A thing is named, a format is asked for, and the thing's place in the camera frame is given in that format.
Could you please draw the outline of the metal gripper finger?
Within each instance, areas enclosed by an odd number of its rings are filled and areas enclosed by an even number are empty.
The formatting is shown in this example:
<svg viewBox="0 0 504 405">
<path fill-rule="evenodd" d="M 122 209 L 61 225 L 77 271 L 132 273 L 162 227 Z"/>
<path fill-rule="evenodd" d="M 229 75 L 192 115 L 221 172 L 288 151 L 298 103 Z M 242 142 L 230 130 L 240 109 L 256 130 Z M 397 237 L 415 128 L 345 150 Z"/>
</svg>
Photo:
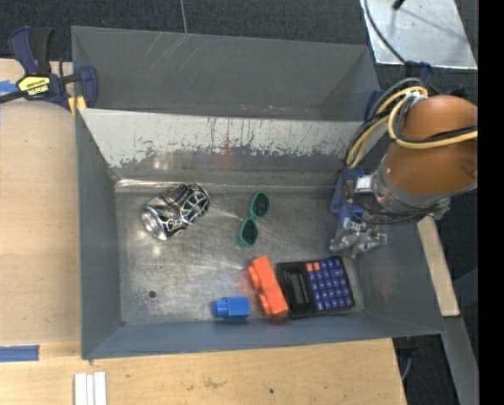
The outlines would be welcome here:
<svg viewBox="0 0 504 405">
<path fill-rule="evenodd" d="M 330 242 L 332 253 L 342 253 L 356 247 L 360 240 L 361 223 L 344 219 Z"/>
<path fill-rule="evenodd" d="M 372 249 L 387 244 L 387 234 L 381 233 L 373 229 L 369 229 L 364 233 L 359 233 L 351 249 L 351 256 L 358 257 Z"/>
</svg>

